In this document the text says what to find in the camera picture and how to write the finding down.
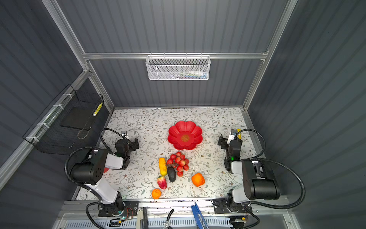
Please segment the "red fake strawberry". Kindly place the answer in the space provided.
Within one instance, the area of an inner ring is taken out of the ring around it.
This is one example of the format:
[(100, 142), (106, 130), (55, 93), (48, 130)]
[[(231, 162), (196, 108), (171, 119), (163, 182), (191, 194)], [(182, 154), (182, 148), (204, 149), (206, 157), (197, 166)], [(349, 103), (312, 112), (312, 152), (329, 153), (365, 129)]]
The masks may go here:
[(166, 189), (167, 188), (167, 181), (165, 179), (165, 176), (160, 176), (157, 179), (157, 184), (160, 187), (160, 189)]

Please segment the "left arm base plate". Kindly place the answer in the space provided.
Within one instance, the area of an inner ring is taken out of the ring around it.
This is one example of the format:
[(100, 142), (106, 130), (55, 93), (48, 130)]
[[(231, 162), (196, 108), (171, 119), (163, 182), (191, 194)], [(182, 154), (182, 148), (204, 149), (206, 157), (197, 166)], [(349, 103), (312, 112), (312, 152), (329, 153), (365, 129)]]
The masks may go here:
[(137, 215), (139, 201), (123, 203), (98, 204), (99, 217), (132, 217)]

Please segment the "yellow fake banana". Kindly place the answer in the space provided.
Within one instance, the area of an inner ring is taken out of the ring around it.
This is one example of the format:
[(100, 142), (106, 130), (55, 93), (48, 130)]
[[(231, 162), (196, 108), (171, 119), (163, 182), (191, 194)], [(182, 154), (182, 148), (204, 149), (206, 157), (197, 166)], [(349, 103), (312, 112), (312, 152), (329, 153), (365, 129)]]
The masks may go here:
[(167, 175), (166, 160), (164, 157), (159, 158), (159, 170), (160, 170), (161, 176)]

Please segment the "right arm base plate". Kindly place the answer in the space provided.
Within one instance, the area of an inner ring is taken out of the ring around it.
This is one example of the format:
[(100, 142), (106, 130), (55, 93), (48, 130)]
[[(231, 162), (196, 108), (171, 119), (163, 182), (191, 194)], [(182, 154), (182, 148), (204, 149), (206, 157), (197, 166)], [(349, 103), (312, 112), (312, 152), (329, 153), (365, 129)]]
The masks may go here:
[(246, 214), (247, 210), (252, 211), (250, 205), (241, 203), (229, 203), (225, 198), (215, 198), (211, 200), (215, 214)]

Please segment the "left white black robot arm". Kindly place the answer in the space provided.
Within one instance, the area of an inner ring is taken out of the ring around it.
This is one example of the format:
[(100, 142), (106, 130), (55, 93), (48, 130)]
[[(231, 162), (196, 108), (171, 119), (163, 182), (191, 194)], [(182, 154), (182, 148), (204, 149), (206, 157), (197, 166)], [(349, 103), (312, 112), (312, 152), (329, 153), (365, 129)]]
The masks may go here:
[[(90, 191), (98, 198), (99, 216), (120, 216), (127, 214), (122, 195), (112, 188), (104, 178), (104, 169), (125, 170), (130, 164), (133, 151), (139, 149), (139, 141), (122, 138), (115, 143), (117, 152), (110, 154), (108, 149), (84, 147), (73, 151), (67, 158), (64, 171), (69, 181)], [(81, 162), (69, 166), (71, 157), (80, 151), (88, 150), (88, 154)]]

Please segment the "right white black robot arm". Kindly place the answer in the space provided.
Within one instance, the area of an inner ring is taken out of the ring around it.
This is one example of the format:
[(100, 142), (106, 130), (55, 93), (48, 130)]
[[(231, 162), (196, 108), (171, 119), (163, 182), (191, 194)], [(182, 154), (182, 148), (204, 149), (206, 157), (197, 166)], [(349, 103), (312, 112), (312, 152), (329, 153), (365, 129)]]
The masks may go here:
[[(241, 159), (243, 132), (253, 132), (262, 140), (263, 146), (258, 155)], [(280, 189), (268, 162), (259, 161), (264, 154), (266, 142), (263, 136), (253, 129), (232, 129), (229, 137), (220, 135), (218, 146), (226, 151), (224, 167), (230, 174), (242, 176), (243, 183), (231, 189), (221, 209), (237, 213), (250, 207), (250, 201), (256, 199), (275, 200), (280, 197)]]

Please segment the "dark fake avocado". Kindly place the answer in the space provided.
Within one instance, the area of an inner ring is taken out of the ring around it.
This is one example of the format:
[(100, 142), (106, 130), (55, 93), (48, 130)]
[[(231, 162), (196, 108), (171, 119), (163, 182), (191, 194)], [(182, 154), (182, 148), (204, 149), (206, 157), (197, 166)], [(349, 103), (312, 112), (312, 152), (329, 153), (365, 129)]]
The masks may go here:
[(176, 181), (176, 171), (173, 167), (168, 167), (167, 168), (167, 175), (169, 177), (170, 182), (175, 182)]

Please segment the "red fake grape bunch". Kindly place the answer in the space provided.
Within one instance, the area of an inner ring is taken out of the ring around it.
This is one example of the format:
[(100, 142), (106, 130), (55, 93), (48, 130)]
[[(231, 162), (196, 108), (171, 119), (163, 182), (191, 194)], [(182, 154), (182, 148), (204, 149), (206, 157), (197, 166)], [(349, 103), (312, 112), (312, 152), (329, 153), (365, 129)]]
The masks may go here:
[(176, 171), (176, 176), (183, 177), (184, 172), (189, 170), (189, 159), (186, 155), (178, 151), (168, 157), (166, 166), (173, 167)]

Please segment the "small orange fake tangerine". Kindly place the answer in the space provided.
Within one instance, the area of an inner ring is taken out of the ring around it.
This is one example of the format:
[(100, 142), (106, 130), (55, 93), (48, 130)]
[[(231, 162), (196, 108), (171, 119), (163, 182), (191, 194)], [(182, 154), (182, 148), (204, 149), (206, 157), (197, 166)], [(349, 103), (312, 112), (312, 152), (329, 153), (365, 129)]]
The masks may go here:
[(159, 199), (162, 195), (162, 192), (160, 189), (154, 189), (152, 192), (151, 192), (151, 196), (153, 199)]

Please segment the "orange fake bell pepper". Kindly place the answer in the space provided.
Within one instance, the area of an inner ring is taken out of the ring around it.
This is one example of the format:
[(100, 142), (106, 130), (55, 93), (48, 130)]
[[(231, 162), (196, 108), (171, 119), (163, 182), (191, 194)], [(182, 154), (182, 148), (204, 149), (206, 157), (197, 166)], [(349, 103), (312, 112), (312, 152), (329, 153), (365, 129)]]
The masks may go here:
[(191, 180), (196, 187), (200, 187), (205, 184), (205, 178), (201, 173), (196, 173), (195, 175), (193, 175), (191, 177)]

